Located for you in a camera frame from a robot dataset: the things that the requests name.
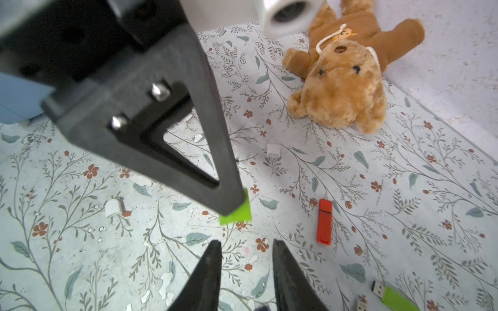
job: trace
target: teddy bear arm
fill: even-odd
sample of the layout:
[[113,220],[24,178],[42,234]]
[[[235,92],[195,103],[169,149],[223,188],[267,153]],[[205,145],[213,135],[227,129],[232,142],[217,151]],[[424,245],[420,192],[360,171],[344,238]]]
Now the teddy bear arm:
[[387,56],[387,63],[401,58],[422,43],[424,27],[417,19],[405,19],[391,31],[382,31],[372,38],[372,46]]

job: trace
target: usb connector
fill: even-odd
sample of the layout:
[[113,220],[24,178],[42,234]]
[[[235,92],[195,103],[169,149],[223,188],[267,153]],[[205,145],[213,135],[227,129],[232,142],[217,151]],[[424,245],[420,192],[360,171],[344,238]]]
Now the usb connector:
[[385,297],[385,286],[381,283],[374,281],[372,284],[372,292],[374,292],[380,299],[384,299]]

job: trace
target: blue object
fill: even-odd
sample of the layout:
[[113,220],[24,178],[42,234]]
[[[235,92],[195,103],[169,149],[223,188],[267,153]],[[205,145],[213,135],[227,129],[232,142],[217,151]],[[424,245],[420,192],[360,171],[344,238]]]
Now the blue object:
[[40,102],[53,87],[0,73],[0,123],[31,119],[43,111]]

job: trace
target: red usb flash drive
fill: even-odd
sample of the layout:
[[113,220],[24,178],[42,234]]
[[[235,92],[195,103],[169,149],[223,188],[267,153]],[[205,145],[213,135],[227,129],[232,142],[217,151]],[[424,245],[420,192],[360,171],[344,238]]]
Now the red usb flash drive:
[[330,245],[332,241],[332,202],[320,199],[318,211],[318,242]]

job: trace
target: white wall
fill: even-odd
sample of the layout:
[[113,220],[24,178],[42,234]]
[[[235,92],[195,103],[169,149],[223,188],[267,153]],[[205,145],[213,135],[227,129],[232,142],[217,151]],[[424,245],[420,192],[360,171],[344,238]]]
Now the white wall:
[[422,19],[425,41],[385,76],[498,160],[498,0],[378,0],[376,15]]

